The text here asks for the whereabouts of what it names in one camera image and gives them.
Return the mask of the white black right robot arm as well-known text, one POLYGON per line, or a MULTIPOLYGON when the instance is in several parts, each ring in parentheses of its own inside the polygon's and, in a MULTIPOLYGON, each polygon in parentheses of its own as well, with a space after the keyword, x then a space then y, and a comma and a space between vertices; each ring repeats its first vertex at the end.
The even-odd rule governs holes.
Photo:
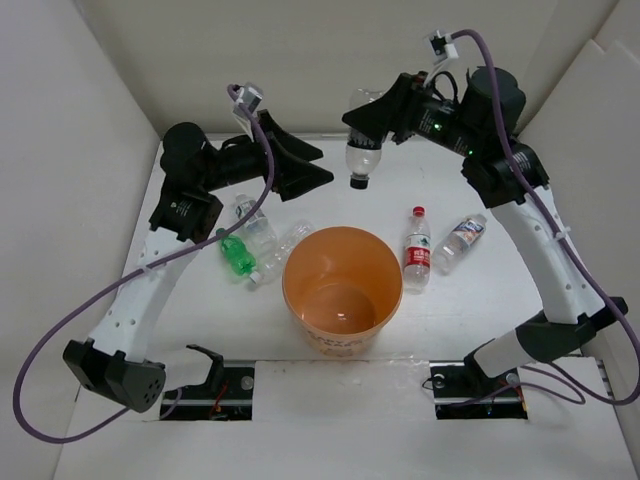
POLYGON ((626 321, 627 305, 590 276, 555 210, 549 177, 536 153, 512 135, 526 102, 509 72, 479 67, 462 95, 442 97, 435 77, 401 74, 385 92, 358 90, 342 120, 347 156, 381 156, 386 138, 421 136, 463 156, 462 174, 516 245, 543 310, 469 353, 462 381, 473 393, 534 361, 552 365, 609 325, 626 321))

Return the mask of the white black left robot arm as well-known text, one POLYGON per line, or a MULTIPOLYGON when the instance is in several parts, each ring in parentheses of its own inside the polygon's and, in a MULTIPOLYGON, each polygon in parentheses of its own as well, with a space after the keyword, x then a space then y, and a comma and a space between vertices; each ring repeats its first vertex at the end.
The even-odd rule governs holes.
POLYGON ((214 147, 204 131, 181 122, 162 139, 165 178, 149 219, 133 279, 119 287, 107 314, 84 341, 72 340, 63 360, 88 391, 138 413, 149 410, 166 382, 163 364, 146 352, 160 314, 179 277, 214 235, 223 204, 214 191, 263 178, 284 201, 331 182, 317 165, 321 149, 285 132, 259 114, 267 142, 255 133, 214 147))

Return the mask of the clear bottle black cap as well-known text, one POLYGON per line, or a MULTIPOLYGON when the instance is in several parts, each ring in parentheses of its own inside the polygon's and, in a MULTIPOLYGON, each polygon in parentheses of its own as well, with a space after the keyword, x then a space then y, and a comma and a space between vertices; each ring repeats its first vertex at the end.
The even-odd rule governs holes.
MULTIPOLYGON (((385 94, 385 91, 356 89, 350 99, 348 112, 372 103, 385 94)), ((349 128, 345 150, 346 165, 351 172, 350 187, 357 190, 368 188, 370 174, 380 162, 382 144, 375 143, 354 128, 349 128)))

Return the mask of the clear bottle blue orange label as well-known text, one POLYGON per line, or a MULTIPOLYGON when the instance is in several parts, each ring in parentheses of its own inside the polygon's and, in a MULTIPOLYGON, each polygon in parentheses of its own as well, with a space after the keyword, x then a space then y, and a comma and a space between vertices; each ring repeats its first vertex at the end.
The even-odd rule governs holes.
POLYGON ((487 218, 483 214, 463 218, 436 246, 432 265, 442 274, 450 274, 464 260, 486 231, 487 218))

